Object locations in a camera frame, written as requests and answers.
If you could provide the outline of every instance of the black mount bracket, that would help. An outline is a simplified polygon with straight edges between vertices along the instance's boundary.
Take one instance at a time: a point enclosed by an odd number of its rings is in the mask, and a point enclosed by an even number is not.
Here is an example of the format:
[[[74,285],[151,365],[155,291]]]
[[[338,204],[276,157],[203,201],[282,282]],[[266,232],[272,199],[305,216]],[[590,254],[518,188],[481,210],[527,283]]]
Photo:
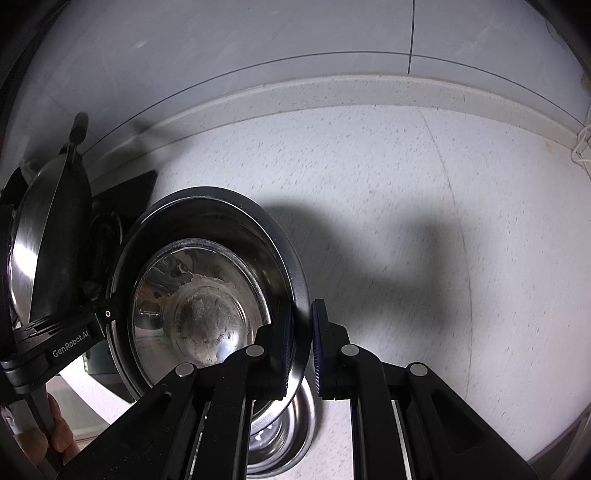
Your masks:
[[[18,332],[17,350],[0,362],[14,392],[0,404],[35,391],[102,338],[105,325],[120,314],[111,299]],[[429,367],[386,364],[352,345],[346,329],[329,322],[324,300],[313,302],[312,316],[319,396],[350,400],[356,480],[536,478]],[[291,305],[280,305],[273,319],[259,328],[254,345],[222,364],[177,366],[57,478],[188,480],[198,472],[204,478],[245,479],[254,401],[281,399],[287,390]],[[81,340],[64,348],[72,336]]]

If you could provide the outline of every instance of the steel bowl rim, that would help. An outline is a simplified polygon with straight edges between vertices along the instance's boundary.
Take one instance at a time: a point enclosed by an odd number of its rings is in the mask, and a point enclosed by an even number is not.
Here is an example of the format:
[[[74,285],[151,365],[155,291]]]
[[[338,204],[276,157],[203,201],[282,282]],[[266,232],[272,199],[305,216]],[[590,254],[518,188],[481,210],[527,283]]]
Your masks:
[[[196,199],[208,199],[225,203],[231,208],[240,210],[259,227],[267,236],[267,240],[269,240],[275,249],[277,258],[280,260],[281,264],[279,267],[282,270],[288,293],[294,305],[294,345],[288,377],[287,396],[282,400],[272,401],[268,405],[268,408],[259,412],[257,416],[253,416],[251,431],[258,432],[267,428],[277,419],[296,395],[304,378],[304,370],[308,362],[311,346],[311,305],[304,271],[291,242],[276,221],[260,205],[237,192],[220,187],[191,187],[163,197],[138,218],[125,236],[111,281],[109,282],[108,297],[117,294],[117,282],[121,275],[125,258],[130,248],[133,247],[133,240],[137,233],[149,219],[166,208]],[[125,361],[121,358],[120,341],[117,338],[117,332],[113,325],[109,324],[107,326],[106,337],[115,366],[125,386],[136,399],[140,398],[141,392],[133,384],[132,377],[126,369]]]

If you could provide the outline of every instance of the human hand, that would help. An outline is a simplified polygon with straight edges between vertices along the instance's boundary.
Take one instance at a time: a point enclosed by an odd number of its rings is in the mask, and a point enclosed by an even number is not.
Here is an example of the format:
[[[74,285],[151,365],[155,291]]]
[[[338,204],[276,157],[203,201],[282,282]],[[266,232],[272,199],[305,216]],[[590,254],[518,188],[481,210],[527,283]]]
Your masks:
[[[51,446],[61,453],[64,463],[69,462],[80,452],[74,441],[74,434],[70,426],[61,415],[60,406],[52,395],[47,394],[51,416],[55,422],[55,429],[51,435]],[[45,458],[49,446],[49,440],[39,429],[27,430],[15,435],[22,451],[33,465],[38,465]]]

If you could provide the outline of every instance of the white wall tile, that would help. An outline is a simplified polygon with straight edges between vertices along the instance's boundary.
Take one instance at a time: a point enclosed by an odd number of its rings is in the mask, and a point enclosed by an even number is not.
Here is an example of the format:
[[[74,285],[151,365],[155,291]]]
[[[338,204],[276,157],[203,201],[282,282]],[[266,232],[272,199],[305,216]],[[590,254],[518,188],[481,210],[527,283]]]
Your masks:
[[[525,0],[416,0],[413,54],[495,73],[583,122],[583,69],[552,30]]]
[[[77,0],[48,33],[30,75],[66,109],[87,111],[101,137],[154,103],[236,69],[334,51],[408,53],[411,18],[412,0],[375,0],[370,7],[335,0]]]

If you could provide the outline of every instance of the tile grout line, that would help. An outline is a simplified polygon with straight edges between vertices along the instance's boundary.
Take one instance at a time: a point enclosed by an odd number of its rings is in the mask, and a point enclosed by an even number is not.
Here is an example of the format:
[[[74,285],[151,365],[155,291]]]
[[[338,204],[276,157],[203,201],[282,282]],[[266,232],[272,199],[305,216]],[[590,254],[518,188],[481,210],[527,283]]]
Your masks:
[[[408,71],[407,71],[407,75],[410,75],[410,62],[413,59],[413,41],[414,41],[414,3],[415,0],[413,0],[413,24],[411,26],[410,29],[410,51],[408,52]]]
[[[443,161],[443,156],[441,155],[441,151],[439,150],[439,145],[437,145],[437,141],[435,140],[435,136],[433,135],[433,132],[431,132],[431,127],[429,127],[427,119],[423,115],[423,111],[420,108],[418,109],[418,113],[421,115],[421,118],[423,119],[423,122],[425,123],[425,127],[427,127],[427,131],[429,132],[429,135],[431,136],[431,141],[433,142],[433,145],[435,145],[435,150],[437,151],[437,156],[439,157],[439,162],[441,163],[441,167],[443,169],[443,174],[445,175],[445,178],[447,180],[447,187],[449,188],[449,192],[452,196],[452,203],[453,203],[453,207],[456,211],[457,223],[460,227],[460,236],[462,237],[462,247],[464,249],[464,254],[466,256],[466,278],[468,280],[468,295],[470,297],[470,345],[469,345],[469,359],[468,359],[468,378],[466,381],[466,393],[464,395],[464,400],[467,402],[468,392],[470,391],[470,380],[472,379],[472,346],[474,344],[474,318],[473,318],[474,308],[473,308],[473,304],[472,304],[472,280],[470,278],[470,262],[468,260],[468,250],[466,249],[466,237],[464,235],[464,229],[462,227],[462,220],[460,218],[460,209],[456,203],[456,196],[453,193],[452,181],[449,178],[449,173],[447,171],[447,167],[445,165],[445,162]]]
[[[500,78],[500,79],[502,79],[502,80],[506,80],[507,82],[510,82],[510,83],[512,83],[513,85],[517,85],[518,87],[521,87],[521,88],[523,88],[523,89],[527,90],[528,92],[530,92],[530,93],[533,93],[534,95],[537,95],[538,97],[540,97],[540,98],[542,98],[542,99],[546,100],[547,102],[550,102],[552,105],[554,105],[556,108],[558,108],[558,109],[562,110],[564,113],[566,113],[566,114],[567,114],[569,117],[571,117],[571,118],[572,118],[573,120],[575,120],[577,123],[581,124],[581,127],[583,127],[583,126],[584,126],[584,125],[583,125],[583,124],[580,122],[580,120],[578,120],[578,119],[577,119],[577,118],[576,118],[574,115],[572,115],[572,114],[568,113],[568,112],[567,112],[567,111],[566,111],[564,108],[562,108],[560,105],[557,105],[556,103],[554,103],[554,102],[553,102],[552,100],[550,100],[549,98],[546,98],[544,95],[542,95],[542,94],[540,94],[540,93],[538,93],[538,92],[536,92],[536,91],[532,90],[531,88],[527,88],[525,85],[522,85],[522,84],[520,84],[520,83],[517,83],[517,82],[515,82],[515,81],[513,81],[513,80],[510,80],[510,79],[508,79],[508,78],[506,78],[506,77],[503,77],[503,75],[499,75],[499,74],[497,74],[497,73],[492,73],[492,72],[489,72],[488,70],[481,69],[481,68],[478,68],[478,67],[473,67],[472,65],[467,65],[466,63],[462,63],[462,62],[459,62],[459,61],[454,61],[454,60],[446,60],[446,59],[440,59],[440,58],[437,58],[437,57],[430,57],[429,55],[419,55],[419,54],[415,54],[414,56],[415,56],[415,57],[422,58],[422,59],[430,59],[430,60],[446,61],[446,62],[448,62],[448,63],[453,63],[453,64],[455,64],[455,65],[460,65],[460,66],[462,66],[462,67],[467,67],[467,68],[469,68],[469,69],[478,70],[479,72],[482,72],[482,73],[487,73],[487,74],[489,74],[489,75],[495,76],[495,77],[497,77],[497,78]],[[473,87],[473,86],[470,86],[470,85],[468,85],[468,87],[470,87],[470,88],[474,88],[474,89],[477,89],[477,90],[481,90],[481,89],[480,89],[480,88],[478,88],[478,87]],[[499,96],[502,96],[502,97],[504,97],[504,98],[508,98],[509,100],[511,100],[511,98],[509,98],[509,97],[505,97],[504,95],[501,95],[500,93],[494,93],[494,95],[499,95]]]

